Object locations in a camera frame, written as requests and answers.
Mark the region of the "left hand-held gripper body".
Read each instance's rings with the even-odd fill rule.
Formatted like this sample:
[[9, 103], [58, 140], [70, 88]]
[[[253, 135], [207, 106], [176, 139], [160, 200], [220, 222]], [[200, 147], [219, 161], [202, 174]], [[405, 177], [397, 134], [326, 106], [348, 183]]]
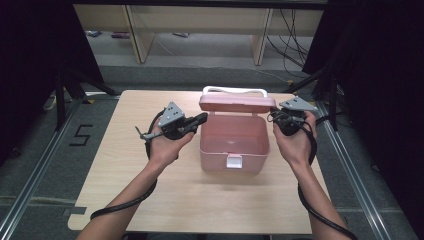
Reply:
[[170, 140], [178, 140], [188, 134], [190, 126], [195, 125], [193, 117], [186, 118], [185, 113], [176, 103], [170, 102], [153, 119], [149, 130], [142, 133], [138, 127], [135, 127], [142, 140], [152, 140], [159, 136], [165, 136]]

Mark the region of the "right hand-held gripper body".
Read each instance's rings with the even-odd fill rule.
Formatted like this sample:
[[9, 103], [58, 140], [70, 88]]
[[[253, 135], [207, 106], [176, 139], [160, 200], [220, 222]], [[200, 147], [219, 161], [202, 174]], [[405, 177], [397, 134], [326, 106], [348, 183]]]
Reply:
[[301, 129], [306, 120], [306, 111], [317, 111], [316, 106], [313, 106], [299, 96], [283, 101], [279, 106], [282, 114], [278, 115], [279, 121], [276, 124], [286, 136], [292, 136]]

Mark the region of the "pink storage box white handle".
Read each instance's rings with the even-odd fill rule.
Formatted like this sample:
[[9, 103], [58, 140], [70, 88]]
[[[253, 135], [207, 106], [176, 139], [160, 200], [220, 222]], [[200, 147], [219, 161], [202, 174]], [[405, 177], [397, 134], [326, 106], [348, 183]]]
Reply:
[[264, 89], [206, 86], [199, 106], [209, 113], [201, 126], [204, 171], [259, 173], [270, 152], [267, 114], [276, 106]]

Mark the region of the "person's left hand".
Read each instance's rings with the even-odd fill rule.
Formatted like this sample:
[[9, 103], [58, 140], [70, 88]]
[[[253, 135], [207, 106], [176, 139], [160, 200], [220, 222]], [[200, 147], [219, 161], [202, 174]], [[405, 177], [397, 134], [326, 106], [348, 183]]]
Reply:
[[151, 143], [150, 159], [147, 164], [148, 168], [163, 171], [178, 158], [180, 150], [193, 137], [194, 134], [189, 133], [178, 140], [170, 140], [164, 136], [155, 138]]

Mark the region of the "person's right hand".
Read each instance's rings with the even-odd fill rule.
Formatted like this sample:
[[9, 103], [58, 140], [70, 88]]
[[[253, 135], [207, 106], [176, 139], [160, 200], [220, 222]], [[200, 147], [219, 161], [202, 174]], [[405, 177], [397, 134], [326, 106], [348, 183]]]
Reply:
[[273, 133], [276, 138], [277, 145], [282, 157], [292, 167], [309, 167], [312, 145], [310, 138], [316, 139], [316, 118], [309, 112], [305, 111], [305, 130], [299, 130], [292, 136], [286, 136], [277, 124], [273, 124]]

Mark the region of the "black metal stand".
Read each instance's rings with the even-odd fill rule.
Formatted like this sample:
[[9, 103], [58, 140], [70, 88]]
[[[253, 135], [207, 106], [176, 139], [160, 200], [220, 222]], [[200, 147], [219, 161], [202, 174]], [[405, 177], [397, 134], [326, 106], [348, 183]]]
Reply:
[[70, 67], [61, 67], [57, 71], [55, 77], [57, 109], [56, 130], [59, 130], [64, 125], [66, 120], [65, 92], [68, 92], [73, 100], [83, 100], [88, 97], [81, 86], [82, 83], [88, 83], [89, 85], [105, 92], [110, 96], [120, 95], [120, 92], [106, 86], [102, 77], [95, 79]]
[[316, 85], [312, 96], [315, 100], [322, 100], [325, 96], [328, 97], [329, 113], [323, 119], [328, 120], [333, 130], [337, 131], [337, 79], [328, 66], [323, 67], [297, 84], [291, 84], [288, 89], [284, 90], [284, 93], [294, 93], [314, 81], [316, 81]]

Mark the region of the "black curtain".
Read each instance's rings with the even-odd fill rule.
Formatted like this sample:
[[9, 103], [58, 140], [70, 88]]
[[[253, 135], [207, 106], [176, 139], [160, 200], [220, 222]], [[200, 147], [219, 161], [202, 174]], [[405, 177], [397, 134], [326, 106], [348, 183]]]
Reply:
[[326, 0], [305, 72], [337, 82], [350, 117], [424, 240], [424, 0]]
[[0, 0], [0, 166], [70, 69], [101, 83], [74, 6], [64, 0]]

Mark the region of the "aluminium floor rail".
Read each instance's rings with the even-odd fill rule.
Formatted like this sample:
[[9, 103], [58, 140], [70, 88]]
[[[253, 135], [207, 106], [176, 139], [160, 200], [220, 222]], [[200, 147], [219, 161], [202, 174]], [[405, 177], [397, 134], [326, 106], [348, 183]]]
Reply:
[[389, 233], [376, 204], [372, 200], [369, 191], [366, 189], [356, 167], [354, 166], [354, 163], [338, 131], [334, 129], [329, 120], [324, 121], [324, 126], [376, 239], [392, 240], [392, 236]]
[[27, 179], [20, 193], [14, 198], [7, 215], [0, 224], [0, 240], [9, 240], [13, 235], [18, 223], [20, 222], [35, 190], [40, 184], [45, 172], [47, 171], [53, 156], [61, 144], [64, 135], [70, 125], [70, 122], [82, 104], [81, 100], [73, 100], [65, 114], [65, 120], [62, 125], [54, 131], [47, 147], [39, 158], [37, 164]]

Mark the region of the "beige wooden desk frame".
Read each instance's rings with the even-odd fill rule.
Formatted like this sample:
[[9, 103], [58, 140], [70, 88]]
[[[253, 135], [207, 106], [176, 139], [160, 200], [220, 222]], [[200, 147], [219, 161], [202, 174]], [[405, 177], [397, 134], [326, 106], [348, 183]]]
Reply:
[[127, 32], [139, 63], [146, 61], [157, 33], [236, 34], [250, 37], [253, 62], [262, 64], [268, 36], [315, 35], [323, 12], [279, 8], [74, 6], [85, 30]]

